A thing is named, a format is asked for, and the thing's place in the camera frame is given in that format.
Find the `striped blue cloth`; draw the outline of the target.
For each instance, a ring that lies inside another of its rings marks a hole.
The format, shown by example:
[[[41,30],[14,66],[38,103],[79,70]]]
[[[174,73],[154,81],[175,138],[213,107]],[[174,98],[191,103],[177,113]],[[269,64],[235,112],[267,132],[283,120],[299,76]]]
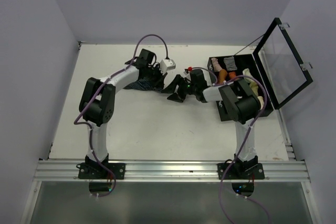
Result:
[[[155,91],[155,88],[150,87],[149,83],[144,79],[144,75],[141,76],[137,81],[126,85],[124,89],[125,90],[138,90],[138,91]]]

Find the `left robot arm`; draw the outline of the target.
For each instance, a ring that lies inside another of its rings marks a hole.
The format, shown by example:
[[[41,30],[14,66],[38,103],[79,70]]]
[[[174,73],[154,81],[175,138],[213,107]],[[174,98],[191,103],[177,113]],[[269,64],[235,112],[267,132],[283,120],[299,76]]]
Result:
[[[80,104],[79,122],[88,128],[89,147],[86,161],[93,161],[90,171],[97,178],[109,172],[107,150],[107,124],[113,116],[116,95],[122,89],[140,91],[162,91],[166,73],[156,62],[156,54],[142,49],[140,55],[125,63],[125,67],[110,76],[86,82]]]

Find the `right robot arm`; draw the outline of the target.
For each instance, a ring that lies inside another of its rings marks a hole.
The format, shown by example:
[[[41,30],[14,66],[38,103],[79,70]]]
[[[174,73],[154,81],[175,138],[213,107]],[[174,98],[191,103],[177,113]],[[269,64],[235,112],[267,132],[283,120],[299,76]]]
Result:
[[[251,161],[255,161],[254,124],[263,106],[244,78],[238,77],[232,82],[209,86],[201,69],[193,69],[190,77],[176,75],[173,81],[162,90],[168,100],[184,102],[187,95],[193,95],[197,101],[209,103],[222,101],[229,119],[235,122],[237,147],[234,172],[240,178],[246,178],[253,171]]]

